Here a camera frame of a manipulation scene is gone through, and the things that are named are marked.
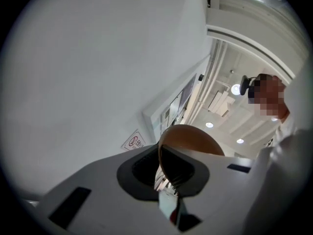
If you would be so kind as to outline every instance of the white ceiling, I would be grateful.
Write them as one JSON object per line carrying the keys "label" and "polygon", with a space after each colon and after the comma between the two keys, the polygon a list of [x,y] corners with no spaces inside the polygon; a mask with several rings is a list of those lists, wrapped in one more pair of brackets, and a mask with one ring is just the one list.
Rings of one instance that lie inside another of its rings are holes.
{"label": "white ceiling", "polygon": [[[276,74],[261,60],[232,45],[228,45],[222,62],[217,80],[230,86],[240,84],[243,75],[253,77],[259,73]],[[223,92],[226,89],[226,86],[214,83],[209,97],[192,125],[210,134],[220,144],[227,156],[233,156],[234,152],[237,152],[254,158],[272,138],[279,122],[271,121],[269,116],[261,116],[257,105],[248,104],[247,94],[244,96],[233,95],[230,90],[229,96],[235,101],[231,105],[229,113],[225,117],[221,117],[216,113],[209,112],[208,107],[216,92]],[[214,127],[207,128],[205,126],[207,122],[212,122]],[[245,142],[237,144],[236,140],[239,138]]]}

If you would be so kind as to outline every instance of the warning sticker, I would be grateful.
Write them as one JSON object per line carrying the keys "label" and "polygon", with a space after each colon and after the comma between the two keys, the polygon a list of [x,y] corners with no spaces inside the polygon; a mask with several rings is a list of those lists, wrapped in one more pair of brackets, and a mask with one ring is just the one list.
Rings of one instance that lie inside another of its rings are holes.
{"label": "warning sticker", "polygon": [[135,132],[126,140],[126,142],[122,145],[122,149],[126,151],[134,150],[137,148],[144,147],[146,145],[145,140],[143,139],[140,132],[135,130]]}

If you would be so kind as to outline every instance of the bright light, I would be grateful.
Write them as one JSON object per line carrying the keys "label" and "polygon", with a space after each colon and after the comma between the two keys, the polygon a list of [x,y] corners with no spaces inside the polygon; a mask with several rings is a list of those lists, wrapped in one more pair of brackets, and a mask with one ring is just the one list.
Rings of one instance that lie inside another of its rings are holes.
{"label": "bright light", "polygon": [[234,95],[239,95],[240,94],[240,84],[234,84],[231,87],[231,93],[233,93]]}
{"label": "bright light", "polygon": [[205,124],[205,126],[207,128],[212,128],[214,125],[211,122],[208,122],[208,123]]}

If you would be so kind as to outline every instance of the ceiling light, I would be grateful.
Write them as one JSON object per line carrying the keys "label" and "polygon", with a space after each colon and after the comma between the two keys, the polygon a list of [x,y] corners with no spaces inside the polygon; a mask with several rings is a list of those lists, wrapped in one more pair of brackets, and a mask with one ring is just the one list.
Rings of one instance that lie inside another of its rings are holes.
{"label": "ceiling light", "polygon": [[231,93],[233,93],[234,95],[239,95],[240,94],[240,84],[234,84],[231,87]]}
{"label": "ceiling light", "polygon": [[212,128],[214,125],[211,122],[208,122],[208,123],[205,124],[205,126],[207,128]]}

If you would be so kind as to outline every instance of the white wall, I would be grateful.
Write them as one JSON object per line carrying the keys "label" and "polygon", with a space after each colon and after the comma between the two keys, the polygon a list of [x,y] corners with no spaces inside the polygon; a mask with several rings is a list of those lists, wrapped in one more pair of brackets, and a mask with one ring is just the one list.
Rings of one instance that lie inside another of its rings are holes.
{"label": "white wall", "polygon": [[142,109],[210,51],[204,2],[32,1],[2,60],[2,161],[24,197],[122,152],[137,128],[150,143]]}

